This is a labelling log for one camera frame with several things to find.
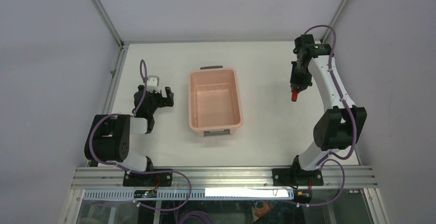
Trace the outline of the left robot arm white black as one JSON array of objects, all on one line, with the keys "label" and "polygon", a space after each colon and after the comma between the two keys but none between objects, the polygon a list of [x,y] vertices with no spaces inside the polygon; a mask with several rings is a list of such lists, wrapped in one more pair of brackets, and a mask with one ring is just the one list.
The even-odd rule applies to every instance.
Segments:
[{"label": "left robot arm white black", "polygon": [[130,148],[130,136],[150,134],[157,109],[173,105],[170,87],[165,87],[163,95],[159,87],[139,85],[131,115],[95,115],[84,146],[85,157],[135,173],[142,186],[151,185],[155,179],[152,160]]}]

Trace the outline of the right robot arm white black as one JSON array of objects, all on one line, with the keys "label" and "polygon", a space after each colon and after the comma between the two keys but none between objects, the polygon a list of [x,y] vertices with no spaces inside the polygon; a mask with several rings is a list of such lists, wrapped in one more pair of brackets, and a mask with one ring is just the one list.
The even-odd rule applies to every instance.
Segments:
[{"label": "right robot arm white black", "polygon": [[313,129],[312,144],[294,158],[290,178],[304,185],[319,175],[321,165],[331,156],[345,160],[352,154],[367,118],[364,107],[356,106],[338,74],[333,47],[316,43],[312,34],[304,33],[294,40],[290,88],[292,101],[316,83],[324,113]]}]

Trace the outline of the red handled screwdriver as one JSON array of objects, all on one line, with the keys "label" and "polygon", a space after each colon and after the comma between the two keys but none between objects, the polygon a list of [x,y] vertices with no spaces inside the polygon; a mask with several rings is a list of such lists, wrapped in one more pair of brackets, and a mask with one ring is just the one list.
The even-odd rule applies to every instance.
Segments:
[{"label": "red handled screwdriver", "polygon": [[298,99],[298,90],[297,90],[297,89],[294,89],[294,90],[292,90],[292,97],[291,97],[291,100],[292,100],[292,102],[296,102],[297,99]]}]

